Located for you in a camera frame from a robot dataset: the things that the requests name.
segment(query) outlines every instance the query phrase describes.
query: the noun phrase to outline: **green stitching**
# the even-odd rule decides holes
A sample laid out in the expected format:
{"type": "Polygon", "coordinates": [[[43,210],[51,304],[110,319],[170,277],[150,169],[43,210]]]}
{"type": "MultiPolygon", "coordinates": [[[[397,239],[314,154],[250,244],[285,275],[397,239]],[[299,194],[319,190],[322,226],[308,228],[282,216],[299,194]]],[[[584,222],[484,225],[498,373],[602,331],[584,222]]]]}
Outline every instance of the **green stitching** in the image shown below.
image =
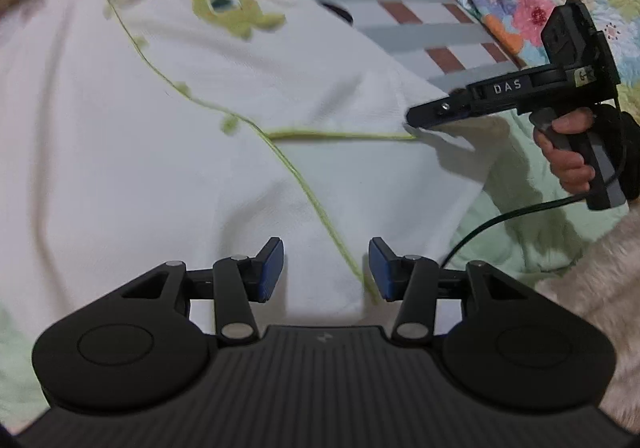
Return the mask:
{"type": "Polygon", "coordinates": [[[222,130],[222,133],[224,133],[225,135],[233,135],[236,133],[236,130],[238,130],[239,122],[240,120],[238,119],[238,117],[227,115],[222,121],[222,124],[220,125],[220,129],[222,130]]]}
{"type": "Polygon", "coordinates": [[[262,129],[257,124],[255,124],[253,121],[246,118],[245,116],[239,113],[236,113],[232,110],[229,110],[224,106],[221,106],[215,103],[206,103],[203,100],[191,95],[190,89],[185,83],[180,83],[180,82],[174,83],[169,78],[167,78],[162,72],[160,72],[160,70],[153,63],[151,63],[148,59],[146,59],[146,56],[143,54],[142,50],[136,43],[136,39],[131,35],[126,25],[124,25],[124,22],[122,21],[122,18],[120,17],[120,13],[118,12],[118,10],[115,8],[111,0],[106,0],[106,1],[110,5],[111,9],[113,10],[113,14],[118,19],[118,23],[120,24],[122,29],[125,31],[125,34],[129,38],[129,41],[133,45],[134,49],[136,49],[136,52],[138,53],[140,58],[143,60],[143,62],[146,63],[146,65],[149,68],[151,68],[152,71],[156,73],[156,75],[159,76],[159,78],[163,79],[168,85],[170,85],[174,90],[182,94],[185,98],[202,106],[203,108],[209,108],[211,110],[220,111],[222,113],[227,114],[228,116],[231,116],[249,125],[258,134],[258,136],[260,136],[260,138],[267,144],[267,146],[271,148],[274,154],[276,154],[276,157],[280,159],[280,161],[285,165],[285,167],[289,170],[289,172],[298,181],[298,184],[300,185],[303,192],[305,193],[306,198],[308,198],[309,202],[314,207],[316,214],[318,215],[318,217],[320,218],[320,221],[322,222],[322,225],[324,225],[325,229],[329,233],[329,236],[334,241],[335,246],[338,248],[338,251],[344,258],[345,262],[347,263],[347,265],[349,266],[349,268],[351,269],[355,277],[364,285],[364,288],[367,290],[367,292],[369,292],[369,295],[373,300],[373,302],[376,304],[379,303],[380,296],[378,294],[378,289],[376,288],[376,285],[373,279],[369,276],[364,276],[364,273],[360,270],[358,264],[351,256],[351,253],[347,250],[344,242],[342,241],[342,238],[340,237],[338,232],[334,229],[333,224],[329,220],[329,216],[324,211],[322,204],[316,198],[316,195],[311,190],[311,187],[309,187],[309,185],[306,183],[306,180],[302,177],[302,174],[300,174],[300,172],[296,169],[296,167],[293,166],[291,161],[289,161],[286,155],[282,153],[282,151],[275,145],[275,143],[268,137],[268,135],[265,132],[263,132],[262,129]]]}
{"type": "Polygon", "coordinates": [[[417,139],[408,133],[362,133],[362,132],[335,132],[323,130],[283,129],[265,132],[272,141],[286,141],[287,139],[301,139],[318,141],[321,139],[336,141],[416,141],[417,139]]]}
{"type": "Polygon", "coordinates": [[[138,47],[140,47],[141,49],[143,49],[144,47],[146,47],[149,44],[146,41],[146,38],[144,36],[136,36],[134,39],[136,41],[136,45],[138,47]]]}

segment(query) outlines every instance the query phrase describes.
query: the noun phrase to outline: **human hand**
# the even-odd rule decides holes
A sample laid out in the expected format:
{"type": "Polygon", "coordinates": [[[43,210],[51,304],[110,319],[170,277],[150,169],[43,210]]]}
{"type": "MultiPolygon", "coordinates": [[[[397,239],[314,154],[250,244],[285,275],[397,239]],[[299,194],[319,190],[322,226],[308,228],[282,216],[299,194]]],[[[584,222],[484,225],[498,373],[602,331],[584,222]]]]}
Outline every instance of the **human hand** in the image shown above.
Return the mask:
{"type": "MultiPolygon", "coordinates": [[[[589,108],[578,108],[552,123],[558,133],[577,134],[586,132],[593,126],[593,112],[589,108]]],[[[551,173],[560,180],[560,185],[572,195],[589,191],[589,182],[595,176],[595,170],[584,163],[578,152],[558,150],[545,135],[537,129],[533,140],[542,150],[542,154],[551,165],[551,173]]]]}

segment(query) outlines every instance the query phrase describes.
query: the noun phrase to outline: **white towel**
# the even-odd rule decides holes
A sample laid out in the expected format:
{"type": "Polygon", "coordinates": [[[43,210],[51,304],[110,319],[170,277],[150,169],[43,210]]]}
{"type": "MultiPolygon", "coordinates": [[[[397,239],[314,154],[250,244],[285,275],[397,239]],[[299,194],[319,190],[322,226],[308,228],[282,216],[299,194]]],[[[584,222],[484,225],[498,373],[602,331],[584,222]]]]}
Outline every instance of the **white towel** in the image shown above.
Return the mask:
{"type": "MultiPolygon", "coordinates": [[[[392,320],[396,306],[372,303],[263,139],[246,124],[222,133],[224,114],[159,74],[265,131],[398,133],[409,105],[443,93],[312,0],[258,2],[287,21],[249,41],[197,18],[191,0],[119,7],[158,71],[104,17],[106,0],[46,0],[0,50],[0,298],[31,337],[164,261],[203,269],[272,236],[287,265],[256,306],[260,325],[392,320]]],[[[499,132],[462,133],[282,150],[361,265],[374,236],[401,254],[445,253],[500,145],[499,132]]],[[[192,318],[210,330],[210,304],[192,318]]]]}

